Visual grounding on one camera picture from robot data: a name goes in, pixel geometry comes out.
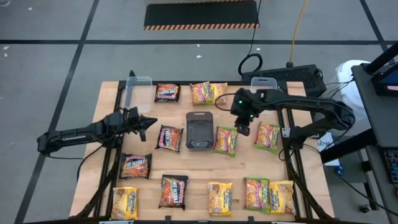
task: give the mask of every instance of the orange noodle package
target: orange noodle package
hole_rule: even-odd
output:
[[[194,105],[205,104],[213,99],[210,82],[191,84],[191,91]]]
[[[185,191],[187,189],[188,176],[186,175],[163,175],[162,196],[160,207],[174,207],[185,210]]]
[[[160,127],[160,133],[155,149],[162,148],[180,152],[180,143],[183,130],[183,128],[173,128],[162,125]]]
[[[144,177],[148,179],[151,165],[152,154],[136,156],[122,153],[119,178]]]
[[[268,183],[266,178],[246,177],[246,206],[247,210],[255,210],[270,214]]]
[[[228,83],[211,83],[210,88],[211,88],[211,94],[212,94],[212,99],[206,104],[215,104],[217,98],[224,94],[228,87]],[[217,101],[217,105],[223,105],[226,104],[226,98],[225,96],[220,97]]]
[[[275,154],[278,153],[278,138],[280,127],[273,124],[260,123],[254,147],[258,149],[267,149]]]
[[[115,187],[111,220],[137,219],[137,192],[135,187]]]
[[[178,102],[180,86],[174,84],[158,84],[156,87],[155,102]]]
[[[232,215],[232,183],[207,183],[210,215]]]
[[[283,180],[269,184],[271,214],[295,214],[293,181]]]
[[[217,126],[216,145],[213,152],[235,157],[238,131],[235,128]]]

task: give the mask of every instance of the wooden table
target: wooden table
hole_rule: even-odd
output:
[[[305,90],[301,82],[288,82],[287,86],[289,94],[305,95]],[[227,92],[233,93],[240,87],[229,86]],[[93,121],[101,120],[105,115],[113,112],[117,88],[118,82],[102,83]],[[230,106],[232,96],[227,101],[229,105],[226,107]],[[185,147],[186,130],[183,132],[180,153],[161,149],[155,150],[160,125],[186,128],[185,115],[190,111],[212,112],[215,128],[217,125],[233,126],[236,119],[229,112],[218,110],[214,105],[193,106],[190,87],[185,85],[182,86],[178,103],[154,103],[151,112],[144,114],[145,116],[158,119],[158,122],[147,130],[146,142],[141,142],[139,136],[135,134],[127,134],[124,137],[123,152],[138,155],[152,153],[153,155],[150,179],[118,180],[116,184],[118,187],[139,187],[138,218],[140,220],[164,220],[166,215],[171,215],[172,220],[245,221],[248,219],[248,216],[253,216],[256,221],[294,220],[293,215],[266,215],[261,212],[243,209],[246,199],[244,177],[266,177],[271,182],[288,179],[284,161],[280,161],[277,155],[269,151],[253,147],[260,121],[268,124],[279,124],[277,112],[265,111],[260,115],[260,118],[255,119],[251,123],[251,133],[248,137],[239,135],[238,151],[235,158],[212,152],[190,152]],[[309,112],[297,110],[293,110],[292,112],[297,126],[305,126],[312,122]],[[285,125],[288,126],[285,112],[284,116]],[[317,147],[316,140],[308,139],[305,143]],[[88,155],[98,146],[99,143],[88,144],[85,155]],[[97,152],[83,164],[70,215],[77,214],[98,188],[104,152],[105,150]],[[301,150],[301,155],[309,191],[323,209],[329,215],[334,216],[320,156],[306,147]],[[189,176],[189,183],[185,194],[185,211],[178,208],[158,209],[162,174]],[[209,217],[207,183],[210,181],[233,183],[232,217]],[[296,191],[300,205],[300,214],[302,217],[305,217],[301,191],[298,188],[296,188]],[[106,190],[101,214],[104,214],[107,198],[108,191]]]

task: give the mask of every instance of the black floor mat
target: black floor mat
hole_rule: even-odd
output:
[[[144,29],[248,29],[259,27],[256,17],[253,0],[150,4]]]

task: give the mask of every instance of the gray floor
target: gray floor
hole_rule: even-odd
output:
[[[35,139],[49,128],[94,0],[11,0],[0,7],[0,220],[14,223],[37,160]],[[150,2],[99,0],[87,40],[248,40],[252,30],[144,31]],[[257,40],[291,40],[304,0],[263,0]],[[384,40],[398,40],[395,0],[366,0]],[[370,40],[370,44],[296,45],[295,65],[315,63],[325,83],[335,68],[351,59],[372,60],[382,52],[360,0],[309,0],[298,40]],[[49,40],[29,44],[28,40]],[[56,44],[51,40],[76,40]],[[124,80],[133,69],[153,80],[239,80],[237,67],[246,44],[84,45],[57,129],[91,122],[100,84]],[[284,67],[290,45],[254,45],[263,69]],[[249,61],[245,71],[256,62]],[[54,156],[83,156],[84,146],[69,147]],[[78,161],[46,159],[25,222],[67,218],[75,191]],[[363,185],[355,187],[364,191]],[[336,217],[357,222],[385,223],[381,211],[363,215],[366,200],[345,184],[329,180]]]

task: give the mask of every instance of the black metal frame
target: black metal frame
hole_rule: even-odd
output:
[[[176,83],[179,85],[188,85],[190,83],[196,83],[196,82],[189,82],[189,81],[184,81],[184,82],[171,82],[171,81],[158,81],[158,82],[153,82],[154,85],[156,84],[161,84],[161,83]],[[248,82],[228,82],[228,85],[248,85]],[[282,87],[282,89],[284,91],[287,91],[287,84],[286,82],[279,82],[279,85]],[[114,104],[114,111],[119,111],[119,105],[121,103],[121,96],[124,90],[124,87],[126,86],[126,81],[119,81],[119,85],[118,85],[118,92],[116,94],[116,99],[115,99],[115,104]],[[279,124],[282,128],[285,127],[285,123],[284,123],[284,117],[282,114],[282,110],[278,110],[277,111],[278,114],[278,118],[279,118]],[[294,126],[294,119],[293,119],[293,114],[291,110],[287,110],[287,116],[289,119],[289,126],[292,127]],[[291,165],[291,157],[290,157],[290,152],[289,152],[289,148],[287,147],[287,141],[284,140],[282,138],[282,142],[283,142],[283,150],[284,150],[284,155],[285,155],[285,163],[286,163],[286,167],[288,168],[289,165]],[[114,157],[114,164],[113,167],[119,167],[119,163],[120,163],[120,156],[121,156],[121,151],[122,151],[122,146],[123,146],[123,136],[119,136],[118,137],[118,143],[116,145],[116,153],[115,153],[115,157]],[[102,167],[102,171],[101,171],[101,178],[99,180],[99,189],[98,191],[95,193],[95,195],[93,196],[93,198],[91,199],[91,201],[94,201],[95,204],[93,206],[91,206],[90,210],[83,210],[81,213],[79,213],[79,215],[77,217],[70,217],[69,219],[66,220],[52,220],[52,221],[45,221],[45,222],[33,222],[30,224],[38,224],[38,223],[43,223],[43,224],[47,224],[47,223],[52,223],[52,224],[64,224],[64,223],[81,223],[81,224],[87,224],[87,223],[95,223],[98,224],[98,222],[100,221],[107,221],[109,220],[110,216],[111,216],[111,205],[112,205],[112,188],[116,186],[116,181],[118,179],[118,175],[117,172],[116,174],[114,172],[112,172],[113,176],[111,181],[109,181],[108,183],[110,184],[110,188],[109,188],[109,194],[108,194],[108,201],[107,201],[107,205],[106,205],[106,214],[105,216],[99,216],[100,214],[100,210],[101,210],[101,204],[102,204],[102,195],[103,192],[105,190],[105,188],[107,187],[106,184],[106,179],[110,178],[111,175],[111,171],[108,173],[108,167],[109,167],[109,162],[110,162],[110,158],[111,158],[111,148],[107,148],[106,152],[105,152],[105,157],[104,157],[104,162],[103,162],[103,167]],[[302,165],[302,158],[300,155],[300,151],[295,151],[295,160],[297,163],[297,170],[298,170],[298,175],[300,177],[301,182],[304,184],[304,186],[306,186],[305,183],[305,175],[304,175],[304,169],[303,169],[303,165]],[[312,217],[312,208],[307,200],[307,198],[303,195],[303,201],[304,201],[304,205],[305,205],[305,213],[306,213],[306,218],[302,218],[300,216],[300,207],[298,204],[298,200],[297,200],[297,191],[294,191],[294,205],[295,205],[295,209],[296,209],[296,214],[295,214],[295,221],[296,222],[301,222],[301,223],[334,223],[335,220],[322,220],[322,219],[313,219]],[[90,214],[90,212],[94,210],[93,212],[93,216],[92,217],[88,217],[88,215]],[[192,223],[216,223],[216,224],[227,224],[227,223],[234,223],[234,224],[266,224],[266,223],[273,223],[273,222],[255,222],[254,221],[254,217],[248,217],[247,221],[200,221],[200,220],[192,220],[192,221],[172,221],[170,216],[166,216],[165,220],[134,220],[134,223],[159,223],[159,224],[171,224],[171,223],[179,223],[179,224],[192,224]],[[354,223],[354,222],[338,222],[338,223],[346,223],[346,224],[350,224],[350,223]]]

